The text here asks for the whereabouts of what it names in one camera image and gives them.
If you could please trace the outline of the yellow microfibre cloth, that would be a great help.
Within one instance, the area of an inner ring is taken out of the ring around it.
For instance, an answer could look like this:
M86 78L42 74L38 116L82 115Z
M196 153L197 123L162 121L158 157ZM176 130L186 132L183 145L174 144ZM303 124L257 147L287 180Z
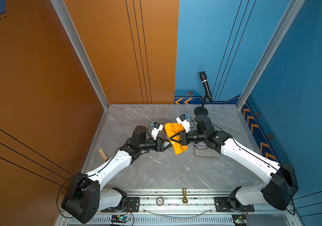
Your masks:
M167 124L165 124L164 128L165 128L166 134L169 138L169 141L174 148L175 155L181 154L188 149L188 146L183 146L177 142L177 141L181 141L181 140L180 140L180 135L176 135L176 134L185 131L184 127L181 124L167 123Z

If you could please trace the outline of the grey eyeglass case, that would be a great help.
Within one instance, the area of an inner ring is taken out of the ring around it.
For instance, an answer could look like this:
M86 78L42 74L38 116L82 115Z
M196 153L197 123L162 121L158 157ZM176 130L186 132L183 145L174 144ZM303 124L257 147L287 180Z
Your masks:
M197 149L195 148L195 157L219 158L220 153L212 149Z

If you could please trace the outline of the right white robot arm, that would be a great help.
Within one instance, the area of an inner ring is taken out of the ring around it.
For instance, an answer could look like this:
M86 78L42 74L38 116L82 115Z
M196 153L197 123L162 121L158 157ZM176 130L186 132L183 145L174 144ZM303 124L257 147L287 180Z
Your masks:
M295 169L290 163L280 164L248 149L231 134L215 126L206 115L198 115L194 121L195 130L191 130L187 118L165 124L164 129L175 154L187 150L190 143L203 142L207 148L234 159L262 180L260 185L236 187L228 197L230 209L240 211L252 204L269 204L285 211L294 204L293 197L299 188Z

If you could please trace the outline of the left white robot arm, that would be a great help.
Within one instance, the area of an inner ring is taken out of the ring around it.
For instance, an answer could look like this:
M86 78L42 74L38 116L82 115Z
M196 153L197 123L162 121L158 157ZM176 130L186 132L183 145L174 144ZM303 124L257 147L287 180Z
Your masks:
M88 223L98 211L109 208L125 209L127 193L113 187L103 191L104 186L124 168L130 166L147 151L163 152L172 144L167 138L150 136L145 126L136 126L132 137L119 147L111 160L98 168L70 178L70 184L61 203L61 208L82 224Z

